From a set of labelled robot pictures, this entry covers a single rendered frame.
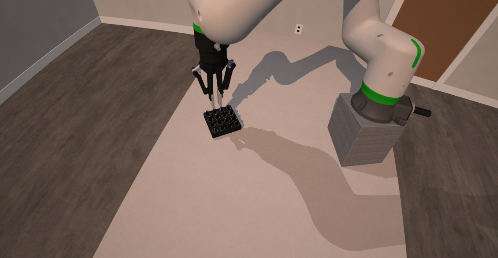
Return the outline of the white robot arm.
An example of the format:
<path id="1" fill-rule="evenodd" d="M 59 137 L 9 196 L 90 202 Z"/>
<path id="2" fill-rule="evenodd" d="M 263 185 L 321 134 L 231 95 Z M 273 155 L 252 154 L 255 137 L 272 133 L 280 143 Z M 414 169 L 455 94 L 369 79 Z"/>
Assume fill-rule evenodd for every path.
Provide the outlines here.
<path id="1" fill-rule="evenodd" d="M 243 40 L 283 0 L 188 0 L 195 46 L 218 53 Z M 425 53 L 415 37 L 384 23 L 379 0 L 344 0 L 342 39 L 368 64 L 361 88 L 351 106 L 374 123 L 392 120 L 405 126 L 412 113 L 430 117 L 431 111 L 405 96 Z"/>

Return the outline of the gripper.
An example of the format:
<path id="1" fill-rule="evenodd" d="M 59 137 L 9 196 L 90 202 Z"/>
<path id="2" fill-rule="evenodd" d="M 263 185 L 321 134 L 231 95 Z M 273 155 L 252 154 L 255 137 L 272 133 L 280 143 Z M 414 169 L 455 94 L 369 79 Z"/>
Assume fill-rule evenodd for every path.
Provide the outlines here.
<path id="1" fill-rule="evenodd" d="M 226 57 L 226 49 L 218 53 L 206 53 L 199 50 L 200 61 L 196 68 L 192 68 L 193 75 L 197 77 L 203 93 L 209 95 L 210 104 L 215 109 L 214 94 L 213 94 L 213 75 L 217 78 L 217 101 L 219 107 L 222 107 L 223 90 L 229 88 L 232 72 L 235 68 L 234 60 L 228 60 Z M 226 67 L 224 80 L 222 81 L 222 71 Z M 207 73 L 207 88 L 201 77 L 201 69 Z"/>

